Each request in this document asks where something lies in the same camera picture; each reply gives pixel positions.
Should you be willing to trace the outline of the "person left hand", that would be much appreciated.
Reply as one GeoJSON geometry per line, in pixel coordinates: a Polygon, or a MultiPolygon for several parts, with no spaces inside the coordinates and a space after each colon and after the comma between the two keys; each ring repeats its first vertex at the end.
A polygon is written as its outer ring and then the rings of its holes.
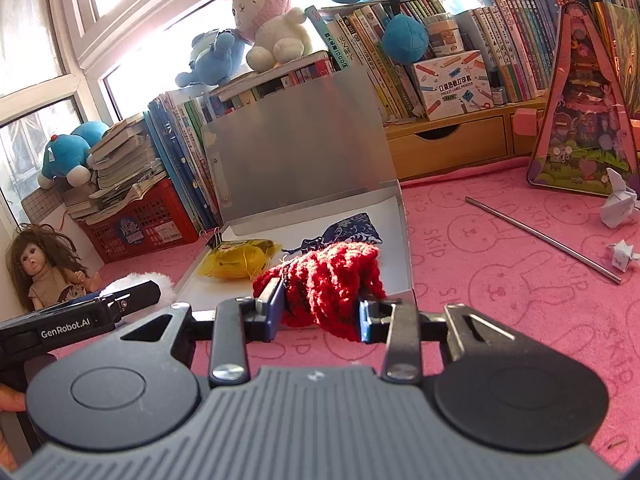
{"type": "MultiPolygon", "coordinates": [[[[21,413],[26,410],[25,395],[6,385],[0,385],[0,410],[2,413],[21,413]]],[[[17,468],[17,462],[9,448],[3,432],[0,431],[0,463],[8,471],[17,468]]]]}

